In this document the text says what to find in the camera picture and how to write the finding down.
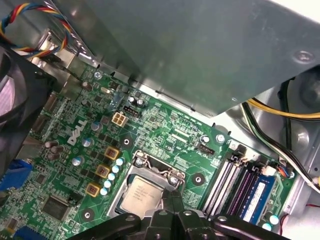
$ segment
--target blue ram module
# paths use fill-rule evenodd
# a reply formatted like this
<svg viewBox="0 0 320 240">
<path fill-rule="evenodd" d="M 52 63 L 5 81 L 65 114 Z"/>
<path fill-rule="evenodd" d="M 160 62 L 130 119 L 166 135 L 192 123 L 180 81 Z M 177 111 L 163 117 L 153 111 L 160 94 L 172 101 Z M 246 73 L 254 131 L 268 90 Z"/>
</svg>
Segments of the blue ram module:
<svg viewBox="0 0 320 240">
<path fill-rule="evenodd" d="M 243 207 L 240 218 L 252 224 L 257 224 L 275 186 L 274 176 L 259 175 L 247 201 Z"/>
</svg>

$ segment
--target motherboard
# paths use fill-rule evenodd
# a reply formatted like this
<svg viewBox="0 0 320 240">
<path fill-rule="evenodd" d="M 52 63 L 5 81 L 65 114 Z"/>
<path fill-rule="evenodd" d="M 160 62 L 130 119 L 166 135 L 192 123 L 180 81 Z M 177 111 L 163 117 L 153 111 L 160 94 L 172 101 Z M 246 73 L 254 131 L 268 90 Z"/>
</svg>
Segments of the motherboard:
<svg viewBox="0 0 320 240">
<path fill-rule="evenodd" d="M 64 240 L 121 213 L 184 207 L 270 231 L 294 178 L 214 126 L 87 65 L 81 91 L 53 92 L 0 182 L 1 239 Z"/>
</svg>

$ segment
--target blue connector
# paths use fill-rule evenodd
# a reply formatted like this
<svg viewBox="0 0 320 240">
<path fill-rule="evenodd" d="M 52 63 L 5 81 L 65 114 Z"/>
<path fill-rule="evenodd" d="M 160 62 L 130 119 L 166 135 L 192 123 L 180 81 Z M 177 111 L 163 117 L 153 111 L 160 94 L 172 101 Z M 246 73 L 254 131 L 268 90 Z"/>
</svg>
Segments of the blue connector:
<svg viewBox="0 0 320 240">
<path fill-rule="evenodd" d="M 23 226 L 15 232 L 13 240 L 47 240 L 47 238 L 29 227 Z"/>
<path fill-rule="evenodd" d="M 9 188 L 21 188 L 32 171 L 32 167 L 31 164 L 21 159 L 12 160 L 0 182 L 0 191 Z"/>
</svg>

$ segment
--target metal panel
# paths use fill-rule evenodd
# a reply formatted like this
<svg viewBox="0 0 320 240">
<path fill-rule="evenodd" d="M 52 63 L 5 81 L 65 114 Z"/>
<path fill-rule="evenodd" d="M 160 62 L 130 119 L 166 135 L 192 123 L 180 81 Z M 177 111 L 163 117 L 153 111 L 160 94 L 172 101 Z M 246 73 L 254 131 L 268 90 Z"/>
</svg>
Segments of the metal panel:
<svg viewBox="0 0 320 240">
<path fill-rule="evenodd" d="M 320 26 L 267 0 L 53 2 L 98 60 L 203 114 L 320 61 Z"/>
</svg>

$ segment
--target fan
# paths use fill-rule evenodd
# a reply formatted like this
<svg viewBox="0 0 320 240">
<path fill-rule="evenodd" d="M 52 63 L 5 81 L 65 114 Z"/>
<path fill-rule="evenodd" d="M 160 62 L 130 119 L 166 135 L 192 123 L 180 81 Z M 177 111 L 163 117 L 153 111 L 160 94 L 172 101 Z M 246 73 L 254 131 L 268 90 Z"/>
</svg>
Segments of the fan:
<svg viewBox="0 0 320 240">
<path fill-rule="evenodd" d="M 56 79 L 0 44 L 0 175 L 18 154 Z"/>
</svg>

